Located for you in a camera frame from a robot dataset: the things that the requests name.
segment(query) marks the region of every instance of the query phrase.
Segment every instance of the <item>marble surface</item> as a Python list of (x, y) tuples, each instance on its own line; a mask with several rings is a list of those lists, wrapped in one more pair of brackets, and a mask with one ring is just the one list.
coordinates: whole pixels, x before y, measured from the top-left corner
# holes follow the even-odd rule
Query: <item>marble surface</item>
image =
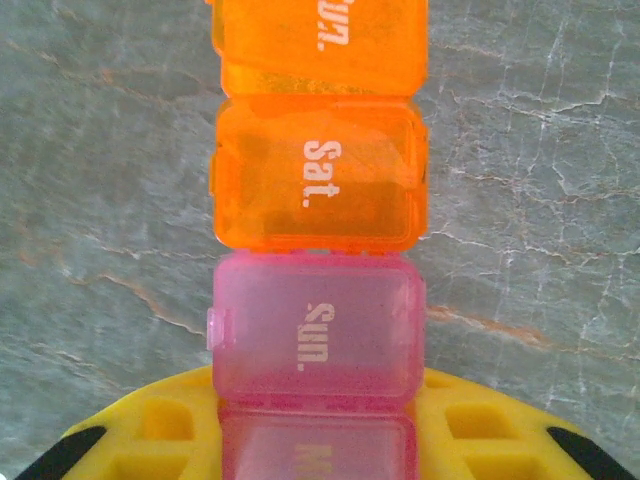
[[(434, 0), (428, 364), (640, 474), (640, 4)], [(201, 0), (0, 2), (0, 472), (203, 365), (226, 250)]]

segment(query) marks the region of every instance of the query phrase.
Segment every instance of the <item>pink pill compartment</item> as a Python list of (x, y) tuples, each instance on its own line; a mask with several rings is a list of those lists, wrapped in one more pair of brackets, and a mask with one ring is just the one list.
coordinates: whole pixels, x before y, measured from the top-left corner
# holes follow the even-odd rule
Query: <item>pink pill compartment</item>
[(223, 480), (415, 480), (416, 432), (404, 415), (220, 412)]
[(422, 383), (426, 287), (400, 255), (240, 252), (213, 282), (208, 344), (228, 402), (398, 410)]

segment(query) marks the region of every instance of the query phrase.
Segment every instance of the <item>compartment lid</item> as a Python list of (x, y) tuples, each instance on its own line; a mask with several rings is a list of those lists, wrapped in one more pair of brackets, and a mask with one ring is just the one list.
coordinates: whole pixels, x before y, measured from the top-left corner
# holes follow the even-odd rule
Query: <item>compartment lid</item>
[(405, 416), (221, 413), (225, 480), (414, 480), (416, 434)]
[(215, 387), (263, 407), (400, 408), (422, 381), (425, 297), (396, 255), (232, 254), (214, 273)]
[(226, 62), (411, 96), (427, 76), (427, 23), (426, 0), (219, 1), (213, 41)]
[(231, 248), (404, 251), (427, 225), (427, 130), (397, 99), (265, 96), (226, 103), (211, 164)]

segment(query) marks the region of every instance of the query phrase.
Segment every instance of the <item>orange pill compartment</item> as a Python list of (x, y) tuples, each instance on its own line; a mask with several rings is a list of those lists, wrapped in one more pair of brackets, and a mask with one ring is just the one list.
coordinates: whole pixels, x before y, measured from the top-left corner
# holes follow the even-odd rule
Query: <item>orange pill compartment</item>
[(235, 98), (218, 114), (214, 230), (231, 248), (404, 251), (427, 227), (427, 165), (402, 99)]
[(426, 0), (209, 0), (222, 87), (412, 96), (427, 76)]

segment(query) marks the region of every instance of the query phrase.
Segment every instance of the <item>stone surface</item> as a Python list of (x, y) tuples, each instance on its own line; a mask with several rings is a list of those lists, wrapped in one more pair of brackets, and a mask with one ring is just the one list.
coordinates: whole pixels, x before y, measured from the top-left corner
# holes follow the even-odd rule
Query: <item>stone surface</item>
[[(434, 0), (428, 364), (640, 474), (640, 6)], [(200, 0), (0, 2), (0, 472), (207, 363), (219, 60)]]

